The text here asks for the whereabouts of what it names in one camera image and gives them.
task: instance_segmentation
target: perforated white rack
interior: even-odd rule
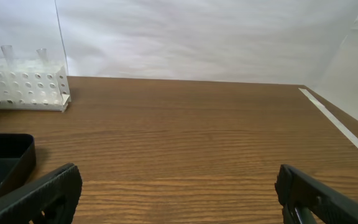
[[[0,66],[0,109],[65,111],[70,91],[65,67],[58,68],[10,71]]]

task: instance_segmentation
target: test tube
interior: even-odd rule
[[[11,45],[2,45],[2,53],[4,54],[7,66],[13,70],[16,68],[15,55],[13,53],[13,47]]]
[[[49,60],[48,60],[48,55],[47,55],[47,49],[38,49],[37,53],[41,59],[42,64],[44,65],[44,67],[48,67]]]

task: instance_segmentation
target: black container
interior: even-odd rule
[[[0,197],[21,187],[35,167],[30,134],[0,134]]]

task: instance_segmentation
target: wooden table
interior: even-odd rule
[[[0,111],[35,137],[36,179],[73,162],[74,223],[282,223],[291,164],[358,201],[358,149],[297,85],[70,77],[65,113]],[[319,98],[358,137],[358,122]]]

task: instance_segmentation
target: white tape strip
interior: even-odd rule
[[[321,104],[310,92],[306,89],[299,88],[309,100],[317,106],[317,108],[323,112],[323,114],[358,148],[358,137],[351,133],[347,127],[345,127],[327,108]]]

